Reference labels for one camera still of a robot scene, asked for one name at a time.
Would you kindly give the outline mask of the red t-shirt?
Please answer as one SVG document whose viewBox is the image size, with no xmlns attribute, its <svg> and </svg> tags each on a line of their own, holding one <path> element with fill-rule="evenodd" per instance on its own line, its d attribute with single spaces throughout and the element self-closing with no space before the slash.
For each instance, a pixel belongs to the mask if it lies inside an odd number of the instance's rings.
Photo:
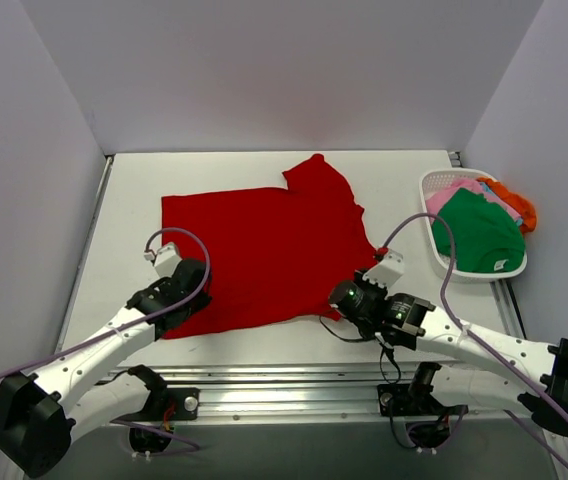
<svg viewBox="0 0 568 480">
<path fill-rule="evenodd" d="M 315 154 L 285 187 L 165 196 L 164 242 L 212 267 L 212 301 L 168 339 L 326 315 L 333 288 L 375 265 L 364 209 L 345 177 Z"/>
</svg>

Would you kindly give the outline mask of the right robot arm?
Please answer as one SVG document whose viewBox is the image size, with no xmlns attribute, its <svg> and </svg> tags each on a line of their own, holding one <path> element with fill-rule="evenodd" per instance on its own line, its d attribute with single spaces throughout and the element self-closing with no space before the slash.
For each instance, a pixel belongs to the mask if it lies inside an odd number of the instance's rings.
<svg viewBox="0 0 568 480">
<path fill-rule="evenodd" d="M 404 348 L 463 363 L 462 368 L 419 365 L 407 390 L 417 411 L 439 405 L 509 410 L 568 438 L 568 339 L 529 341 L 460 320 L 448 306 L 390 294 L 368 272 L 338 284 L 329 304 L 385 350 Z"/>
</svg>

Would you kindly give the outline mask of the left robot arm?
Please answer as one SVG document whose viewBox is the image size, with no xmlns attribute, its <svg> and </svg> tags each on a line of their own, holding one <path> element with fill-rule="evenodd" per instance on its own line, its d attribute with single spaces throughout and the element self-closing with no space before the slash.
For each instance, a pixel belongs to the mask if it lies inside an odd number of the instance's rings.
<svg viewBox="0 0 568 480">
<path fill-rule="evenodd" d="M 1 379 L 0 450 L 27 476 L 48 473 L 73 442 L 105 423 L 130 414 L 154 419 L 177 405 L 166 381 L 144 365 L 101 381 L 211 301 L 207 263 L 176 258 L 156 270 L 158 280 L 86 341 Z"/>
</svg>

